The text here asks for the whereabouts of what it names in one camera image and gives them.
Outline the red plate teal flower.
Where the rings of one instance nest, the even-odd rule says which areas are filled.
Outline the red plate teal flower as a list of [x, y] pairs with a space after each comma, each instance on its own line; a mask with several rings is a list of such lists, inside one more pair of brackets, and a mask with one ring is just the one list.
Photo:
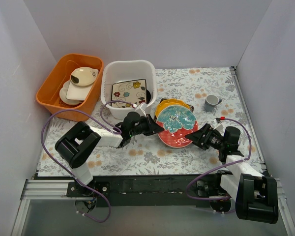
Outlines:
[[163, 109], [157, 116], [156, 123], [164, 129], [158, 133], [158, 137], [172, 148], [190, 145], [191, 141], [185, 136], [198, 130], [198, 122], [193, 112], [181, 105]]

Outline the yellow plate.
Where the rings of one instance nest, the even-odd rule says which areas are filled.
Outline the yellow plate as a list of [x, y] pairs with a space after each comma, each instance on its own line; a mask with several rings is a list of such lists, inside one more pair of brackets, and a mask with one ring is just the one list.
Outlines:
[[182, 100], [178, 99], [162, 99], [161, 102], [157, 105], [155, 110], [155, 117], [157, 118], [159, 114], [167, 107], [173, 106], [173, 105], [179, 105], [183, 106], [185, 108], [190, 109], [190, 106], [186, 103], [184, 103]]

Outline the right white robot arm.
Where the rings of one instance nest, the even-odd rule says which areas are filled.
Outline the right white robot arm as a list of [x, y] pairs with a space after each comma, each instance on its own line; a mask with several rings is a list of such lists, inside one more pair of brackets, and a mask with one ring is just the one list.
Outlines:
[[227, 126], [221, 134], [210, 124], [185, 135], [197, 147], [218, 150], [218, 158], [227, 171], [217, 171], [212, 185], [201, 186], [196, 200], [218, 202], [233, 199], [239, 219], [275, 224], [278, 221], [277, 181], [256, 171], [249, 157], [239, 151], [240, 130]]

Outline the black round plate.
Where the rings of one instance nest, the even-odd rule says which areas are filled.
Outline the black round plate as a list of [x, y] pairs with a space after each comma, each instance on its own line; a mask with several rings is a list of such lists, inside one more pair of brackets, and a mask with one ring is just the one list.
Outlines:
[[146, 103], [148, 104], [151, 101], [151, 93], [149, 90], [146, 90]]

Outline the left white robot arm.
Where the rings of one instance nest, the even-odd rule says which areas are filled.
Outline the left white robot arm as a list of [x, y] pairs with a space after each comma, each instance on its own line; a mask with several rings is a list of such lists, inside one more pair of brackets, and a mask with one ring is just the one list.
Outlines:
[[114, 131], [117, 131], [117, 128], [121, 130], [120, 134], [94, 128], [80, 121], [55, 144], [56, 151], [69, 165], [71, 173], [79, 183], [78, 191], [85, 197], [91, 196], [95, 190], [93, 176], [87, 165], [95, 147], [122, 148], [136, 135], [150, 136], [164, 131], [149, 114], [141, 116], [137, 112], [129, 112]]

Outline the square floral ceramic plate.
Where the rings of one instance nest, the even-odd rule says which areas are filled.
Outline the square floral ceramic plate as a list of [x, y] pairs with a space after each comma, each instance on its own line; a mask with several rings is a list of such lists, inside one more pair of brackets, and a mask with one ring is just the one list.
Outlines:
[[132, 104], [140, 105], [146, 103], [146, 80], [138, 79], [132, 81], [118, 82], [112, 85], [111, 103], [114, 108], [128, 108]]

